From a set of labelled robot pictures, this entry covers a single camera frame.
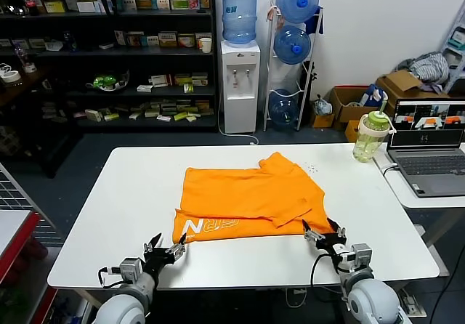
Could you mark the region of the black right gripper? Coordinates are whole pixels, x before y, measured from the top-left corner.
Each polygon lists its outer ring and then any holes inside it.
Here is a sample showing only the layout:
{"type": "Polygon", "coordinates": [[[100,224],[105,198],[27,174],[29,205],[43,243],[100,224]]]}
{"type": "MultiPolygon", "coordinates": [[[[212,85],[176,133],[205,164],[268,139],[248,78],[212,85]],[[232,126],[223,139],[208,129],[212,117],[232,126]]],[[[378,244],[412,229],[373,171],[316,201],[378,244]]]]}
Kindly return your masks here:
{"type": "Polygon", "coordinates": [[[304,238],[309,242],[315,242],[316,248],[320,250],[327,252],[346,251],[346,229],[330,218],[328,218],[328,223],[338,236],[325,237],[319,232],[312,230],[308,223],[303,219],[302,224],[304,227],[304,238]]]}

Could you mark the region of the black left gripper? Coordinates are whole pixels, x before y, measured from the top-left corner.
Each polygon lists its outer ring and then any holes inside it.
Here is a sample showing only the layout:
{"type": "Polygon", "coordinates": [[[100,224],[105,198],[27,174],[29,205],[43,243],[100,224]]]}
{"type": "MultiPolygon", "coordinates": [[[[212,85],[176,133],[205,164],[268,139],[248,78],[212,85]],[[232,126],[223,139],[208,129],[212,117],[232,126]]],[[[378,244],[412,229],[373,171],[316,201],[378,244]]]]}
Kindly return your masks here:
{"type": "Polygon", "coordinates": [[[152,237],[148,243],[144,244],[144,270],[162,270],[167,264],[171,264],[171,261],[177,261],[186,251],[187,233],[185,232],[179,242],[166,249],[166,251],[153,252],[157,248],[161,236],[162,233],[160,232],[152,237]]]}

